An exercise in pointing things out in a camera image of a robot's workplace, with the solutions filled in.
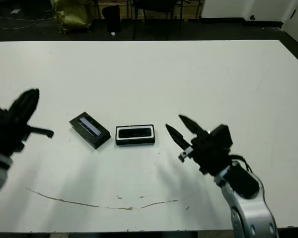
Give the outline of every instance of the cable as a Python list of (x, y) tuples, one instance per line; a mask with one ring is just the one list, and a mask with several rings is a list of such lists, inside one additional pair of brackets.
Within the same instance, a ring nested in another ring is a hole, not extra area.
[(9, 20), (18, 20), (18, 21), (40, 21), (40, 20), (50, 20), (50, 19), (52, 19), (52, 17), (51, 18), (45, 18), (45, 19), (17, 19), (17, 18), (8, 18), (8, 17), (2, 17), (2, 16), (0, 16), (0, 18), (3, 18), (3, 19), (9, 19)]
[(230, 155), (230, 158), (232, 160), (240, 160), (245, 164), (246, 170), (253, 173), (253, 170), (251, 169), (251, 167), (248, 165), (247, 161), (240, 155)]
[(35, 22), (33, 22), (31, 25), (28, 25), (28, 26), (17, 27), (17, 28), (4, 28), (4, 27), (0, 27), (0, 29), (3, 29), (3, 30), (17, 30), (17, 29), (22, 29), (22, 28), (27, 28), (27, 27), (33, 26), (34, 24), (36, 24), (37, 22), (42, 21), (42, 20), (50, 20), (50, 19), (53, 19), (53, 17), (51, 17), (51, 18), (46, 18), (46, 19), (45, 19), (44, 17), (46, 17), (46, 16), (47, 16), (47, 14), (46, 14), (45, 16), (43, 16), (41, 19), (36, 20)]

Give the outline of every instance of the scratch mark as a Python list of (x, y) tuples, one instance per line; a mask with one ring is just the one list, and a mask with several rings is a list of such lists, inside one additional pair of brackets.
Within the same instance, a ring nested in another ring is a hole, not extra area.
[(153, 206), (153, 205), (158, 205), (158, 204), (162, 204), (162, 203), (168, 203), (168, 202), (178, 202), (179, 200), (169, 200), (169, 201), (165, 201), (165, 202), (155, 202), (155, 203), (152, 203), (152, 204), (149, 204), (147, 206), (143, 206), (143, 207), (139, 207), (137, 209), (144, 209), (146, 207), (150, 207), (150, 206)]
[(72, 201), (67, 201), (67, 200), (63, 200), (61, 198), (54, 198), (54, 197), (49, 197), (47, 195), (41, 194), (39, 192), (33, 191), (31, 189), (29, 189), (28, 187), (25, 187), (27, 190), (34, 192), (42, 197), (45, 198), (49, 198), (55, 201), (59, 201), (59, 202), (66, 202), (66, 203), (71, 203), (71, 204), (76, 204), (76, 205), (82, 205), (82, 206), (87, 206), (87, 207), (93, 207), (93, 208), (104, 208), (104, 209), (113, 209), (113, 210), (127, 210), (127, 211), (133, 211), (134, 209), (144, 209), (147, 207), (151, 207), (151, 206), (155, 206), (155, 205), (159, 205), (159, 204), (163, 204), (163, 203), (170, 203), (170, 202), (178, 202), (179, 200), (169, 200), (169, 201), (165, 201), (165, 202), (154, 202), (151, 204), (148, 204), (146, 206), (143, 207), (100, 207), (100, 206), (95, 206), (95, 205), (91, 205), (91, 204), (86, 204), (86, 203), (80, 203), (80, 202), (72, 202)]

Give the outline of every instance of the table surface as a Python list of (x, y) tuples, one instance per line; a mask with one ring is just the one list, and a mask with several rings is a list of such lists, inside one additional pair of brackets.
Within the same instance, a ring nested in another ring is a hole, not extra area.
[[(278, 227), (298, 226), (298, 61), (279, 41), (1, 42), (0, 106), (37, 87), (31, 135), (0, 191), (0, 232), (231, 229), (220, 189), (165, 129), (229, 125)], [(112, 138), (94, 150), (69, 121)], [(154, 124), (152, 146), (118, 147), (115, 126)]]

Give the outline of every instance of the black box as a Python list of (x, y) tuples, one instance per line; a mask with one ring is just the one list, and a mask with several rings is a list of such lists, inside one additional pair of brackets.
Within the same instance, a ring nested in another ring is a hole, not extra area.
[(154, 126), (152, 124), (117, 126), (115, 140), (117, 145), (154, 143)]
[(109, 131), (86, 112), (71, 120), (70, 124), (95, 149), (110, 138)]

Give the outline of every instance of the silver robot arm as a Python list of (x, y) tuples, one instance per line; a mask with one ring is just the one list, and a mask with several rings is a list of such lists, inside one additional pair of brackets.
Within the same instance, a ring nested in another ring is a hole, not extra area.
[(235, 238), (278, 238), (275, 219), (265, 202), (262, 181), (248, 172), (258, 182), (259, 190), (253, 197), (246, 199), (235, 192), (224, 179), (228, 170), (229, 167), (217, 175), (214, 181), (221, 187), (230, 207)]
[[(273, 214), (264, 198), (262, 181), (253, 174), (245, 159), (230, 155), (233, 144), (227, 125), (220, 125), (212, 132), (201, 129), (191, 119), (180, 115), (186, 127), (197, 136), (190, 145), (173, 127), (166, 125), (174, 142), (184, 151), (179, 159), (192, 158), (200, 165), (202, 174), (210, 174), (222, 189), (231, 210), (235, 238), (278, 238)], [(246, 170), (238, 161), (246, 165)]]
[(53, 131), (31, 127), (27, 124), (39, 101), (39, 90), (31, 89), (15, 100), (9, 110), (0, 108), (0, 189), (7, 179), (11, 155), (21, 152), (30, 133), (43, 134), (51, 138)]

